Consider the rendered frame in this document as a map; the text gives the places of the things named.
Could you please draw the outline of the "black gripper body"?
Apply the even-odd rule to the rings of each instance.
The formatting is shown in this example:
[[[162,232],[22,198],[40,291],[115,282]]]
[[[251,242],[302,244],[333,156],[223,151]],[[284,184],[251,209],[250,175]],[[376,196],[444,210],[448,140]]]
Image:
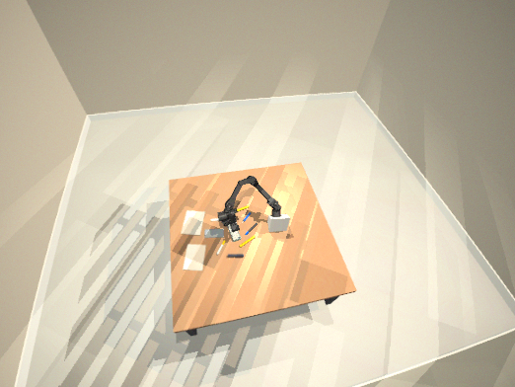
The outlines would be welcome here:
[[[240,227],[239,227],[239,225],[238,225],[238,224],[236,225],[236,223],[237,223],[237,222],[236,222],[236,221],[237,221],[237,220],[236,220],[236,216],[235,216],[235,218],[233,218],[233,219],[230,219],[230,218],[228,217],[228,219],[229,219],[229,221],[231,221],[231,225],[232,225],[231,230],[232,230],[232,232],[239,231],[239,230],[240,230]]]

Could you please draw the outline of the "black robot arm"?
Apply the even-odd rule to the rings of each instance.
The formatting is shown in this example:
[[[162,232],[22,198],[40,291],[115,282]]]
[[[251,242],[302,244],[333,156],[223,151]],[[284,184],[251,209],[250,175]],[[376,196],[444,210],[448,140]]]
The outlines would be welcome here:
[[[237,208],[232,209],[235,204],[236,197],[242,188],[243,185],[251,184],[254,186],[267,200],[266,203],[268,203],[269,206],[271,206],[271,216],[273,217],[280,217],[281,215],[281,205],[278,203],[276,199],[271,197],[258,183],[258,180],[254,176],[248,176],[245,179],[242,179],[238,181],[234,191],[232,192],[231,196],[228,198],[228,200],[225,202],[225,208],[224,211],[217,212],[219,221],[222,222],[222,224],[227,227],[231,221],[229,221],[228,217],[230,219],[235,218],[236,213],[238,212]]]

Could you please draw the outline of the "white keyboard with letter keys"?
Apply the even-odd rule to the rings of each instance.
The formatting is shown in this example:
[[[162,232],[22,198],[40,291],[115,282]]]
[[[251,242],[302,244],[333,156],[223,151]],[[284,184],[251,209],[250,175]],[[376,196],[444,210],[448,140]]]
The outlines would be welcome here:
[[[228,225],[227,227],[229,229],[229,232],[230,232],[230,235],[232,237],[233,242],[241,240],[241,236],[240,236],[239,231],[232,232],[230,225]]]

